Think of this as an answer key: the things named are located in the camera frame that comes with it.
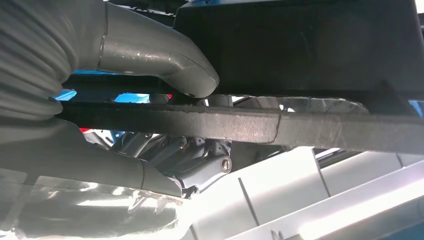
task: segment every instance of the black panel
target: black panel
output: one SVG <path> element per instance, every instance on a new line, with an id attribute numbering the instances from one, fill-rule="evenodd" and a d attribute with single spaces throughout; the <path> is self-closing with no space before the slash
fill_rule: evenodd
<path id="1" fill-rule="evenodd" d="M 413 0 L 210 3 L 180 8 L 174 28 L 216 68 L 219 93 L 344 97 L 382 84 L 424 91 Z"/>

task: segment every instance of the bolt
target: bolt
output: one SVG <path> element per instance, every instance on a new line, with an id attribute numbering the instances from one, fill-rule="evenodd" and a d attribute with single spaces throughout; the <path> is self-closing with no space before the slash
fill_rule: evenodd
<path id="1" fill-rule="evenodd" d="M 226 157 L 221 162 L 221 170 L 223 173 L 227 174 L 231 171 L 232 162 L 229 157 Z"/>

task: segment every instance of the steel beam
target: steel beam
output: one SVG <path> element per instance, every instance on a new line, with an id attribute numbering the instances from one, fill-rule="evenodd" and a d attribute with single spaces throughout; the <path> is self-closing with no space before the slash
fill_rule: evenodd
<path id="1" fill-rule="evenodd" d="M 424 154 L 424 120 L 273 109 L 63 102 L 59 118 L 108 129 L 269 145 Z"/>

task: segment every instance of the gray metal surface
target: gray metal surface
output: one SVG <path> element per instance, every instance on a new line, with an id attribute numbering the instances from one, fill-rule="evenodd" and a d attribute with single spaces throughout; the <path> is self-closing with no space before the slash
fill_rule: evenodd
<path id="1" fill-rule="evenodd" d="M 362 152 L 321 170 L 329 193 L 334 196 L 401 169 L 396 153 Z"/>
<path id="2" fill-rule="evenodd" d="M 411 164 L 415 164 L 424 160 L 424 156 L 422 155 L 414 155 L 414 154 L 399 154 L 398 155 L 403 166 L 409 166 Z"/>
<path id="3" fill-rule="evenodd" d="M 232 240 L 249 240 L 249 239 L 272 239 L 271 237 L 267 238 L 266 236 L 271 236 L 269 233 L 271 231 L 281 231 L 285 238 L 295 236 L 300 233 L 301 229 L 305 224 L 312 223 L 314 221 L 325 220 L 326 217 L 337 215 L 342 213 L 341 211 L 350 211 L 354 209 L 355 206 L 360 206 L 361 204 L 371 203 L 389 194 L 393 194 L 390 198 L 389 206 L 394 204 L 397 200 L 402 203 L 402 200 L 408 201 L 411 200 L 409 197 L 422 197 L 424 196 L 424 188 L 414 188 L 414 191 L 407 192 L 410 196 L 406 195 L 396 195 L 397 190 L 401 190 L 407 186 L 412 186 L 416 183 L 421 185 L 424 182 L 424 161 L 411 165 L 409 167 L 394 171 L 390 174 L 382 176 L 380 178 L 374 179 L 368 183 L 362 184 L 355 188 L 352 188 L 348 191 L 345 191 L 336 196 L 330 197 L 320 203 L 306 207 L 300 211 L 294 212 L 292 214 L 282 216 L 274 221 L 268 222 L 261 225 L 260 227 L 254 228 L 250 231 L 246 231 L 242 234 L 234 236 Z M 372 206 L 367 208 L 367 210 L 362 209 L 362 214 L 368 214 L 372 209 Z M 398 222 L 397 226 L 400 227 L 403 225 L 403 222 Z"/>
<path id="4" fill-rule="evenodd" d="M 181 164 L 172 173 L 180 180 L 185 189 L 196 186 L 203 192 L 231 171 L 231 159 L 227 156 L 215 156 L 204 159 L 193 159 L 187 164 Z"/>
<path id="5" fill-rule="evenodd" d="M 324 236 L 320 240 L 376 240 L 389 236 L 397 231 L 423 222 L 424 212 L 419 207 L 423 202 L 424 198 L 422 197 L 410 201 Z"/>
<path id="6" fill-rule="evenodd" d="M 238 178 L 237 172 L 226 175 L 192 200 L 198 240 L 227 239 L 258 226 Z"/>
<path id="7" fill-rule="evenodd" d="M 188 105 L 62 104 L 64 111 L 58 117 L 84 128 L 272 145 L 424 154 L 421 144 L 424 120 L 419 118 Z"/>
<path id="8" fill-rule="evenodd" d="M 196 239 L 225 239 L 246 232 L 235 239 L 273 240 L 271 231 L 281 231 L 285 239 L 291 239 L 298 234 L 301 225 L 316 216 L 342 210 L 354 202 L 363 202 L 407 181 L 424 179 L 424 162 L 417 163 L 420 165 L 418 168 L 416 164 L 402 168 L 395 153 L 381 152 L 364 152 L 325 167 L 321 170 L 320 178 L 311 149 L 298 147 L 232 172 L 207 189 L 204 192 L 207 195 L 201 193 L 198 196 L 200 210 L 196 212 L 198 215 L 192 226 Z M 415 173 L 404 172 L 409 168 L 415 168 Z M 402 176 L 398 175 L 399 171 L 403 171 Z M 397 176 L 393 184 L 391 181 L 374 183 L 393 175 Z M 364 189 L 371 183 L 371 187 L 367 187 L 369 191 L 356 190 Z M 369 236 L 375 236 L 388 229 L 395 231 L 403 228 L 417 221 L 416 213 L 409 214 L 413 208 L 408 209 L 386 215 L 387 227 L 382 226 L 384 223 L 381 219 L 384 217 L 369 222 L 370 226 L 377 226 L 380 231 L 366 224 L 356 230 L 363 229 L 361 236 L 366 239 L 368 232 Z M 359 239 L 354 238 L 355 231 L 351 232 L 351 236 L 352 240 Z"/>
<path id="9" fill-rule="evenodd" d="M 312 147 L 298 147 L 238 174 L 260 225 L 329 197 Z"/>

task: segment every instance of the bright light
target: bright light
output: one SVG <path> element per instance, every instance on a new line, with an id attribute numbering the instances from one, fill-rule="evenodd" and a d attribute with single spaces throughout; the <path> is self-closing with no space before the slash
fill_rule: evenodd
<path id="1" fill-rule="evenodd" d="M 123 198 L 123 199 L 112 199 L 112 200 L 87 200 L 78 203 L 78 206 L 90 206 L 90 207 L 128 207 L 132 206 L 134 199 Z"/>
<path id="2" fill-rule="evenodd" d="M 119 196 L 122 195 L 123 192 L 124 188 L 122 186 L 119 186 L 112 192 L 112 195 Z"/>
<path id="3" fill-rule="evenodd" d="M 283 104 L 280 104 L 279 106 L 279 109 L 281 110 L 281 111 L 283 111 L 284 110 L 284 105 Z M 289 113 L 294 113 L 295 112 L 295 110 L 293 110 L 293 108 L 287 108 L 287 112 L 289 112 Z"/>
<path id="4" fill-rule="evenodd" d="M 81 188 L 80 191 L 81 192 L 86 192 L 88 190 L 92 190 L 92 189 L 96 189 L 99 186 L 98 183 L 95 182 L 88 182 L 88 187 L 86 188 Z"/>
<path id="5" fill-rule="evenodd" d="M 351 224 L 424 195 L 424 180 L 416 181 L 327 217 L 308 222 L 299 229 L 304 240 L 315 240 Z"/>
<path id="6" fill-rule="evenodd" d="M 89 206 L 89 207 L 127 207 L 134 208 L 138 205 L 142 208 L 156 208 L 158 206 L 158 200 L 151 197 L 132 197 L 120 198 L 120 199 L 107 199 L 107 200 L 87 200 L 77 204 L 78 206 Z"/>
<path id="7" fill-rule="evenodd" d="M 416 4 L 416 11 L 419 14 L 424 13 L 424 0 L 415 0 L 415 4 Z"/>

